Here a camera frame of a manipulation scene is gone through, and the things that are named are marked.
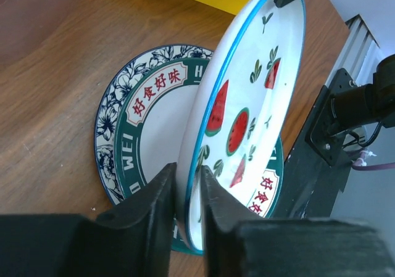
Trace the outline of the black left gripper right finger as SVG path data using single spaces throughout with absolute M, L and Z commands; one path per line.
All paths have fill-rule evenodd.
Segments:
M 272 219 L 251 212 L 199 171 L 207 276 L 393 276 L 378 231 L 352 220 Z

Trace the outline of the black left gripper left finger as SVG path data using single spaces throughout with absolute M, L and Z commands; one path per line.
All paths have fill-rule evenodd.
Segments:
M 176 164 L 95 220 L 80 214 L 1 216 L 2 276 L 166 276 Z

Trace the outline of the green rimmed lettered plate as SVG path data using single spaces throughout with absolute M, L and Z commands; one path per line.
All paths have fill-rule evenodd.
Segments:
M 209 59 L 171 60 L 147 72 L 126 97 L 114 138 L 115 174 L 125 198 L 136 194 L 168 163 L 176 162 L 201 75 Z M 279 137 L 264 179 L 246 205 L 261 217 L 272 215 L 283 180 L 283 148 Z

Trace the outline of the blue patterned bottom plate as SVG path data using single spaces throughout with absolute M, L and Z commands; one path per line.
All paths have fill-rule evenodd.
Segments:
M 94 124 L 94 158 L 102 186 L 117 205 L 124 200 L 116 179 L 113 146 L 117 119 L 131 90 L 154 68 L 173 60 L 201 58 L 209 60 L 213 51 L 191 44 L 168 44 L 144 51 L 125 64 L 107 86 L 99 103 Z

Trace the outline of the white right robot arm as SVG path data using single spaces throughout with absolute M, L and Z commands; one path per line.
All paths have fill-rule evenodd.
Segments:
M 340 138 L 371 123 L 394 126 L 394 56 L 377 65 L 372 83 L 356 85 L 352 72 L 360 71 L 369 49 L 363 42 L 372 36 L 360 18 L 351 19 L 349 25 L 346 44 L 299 133 L 307 141 Z

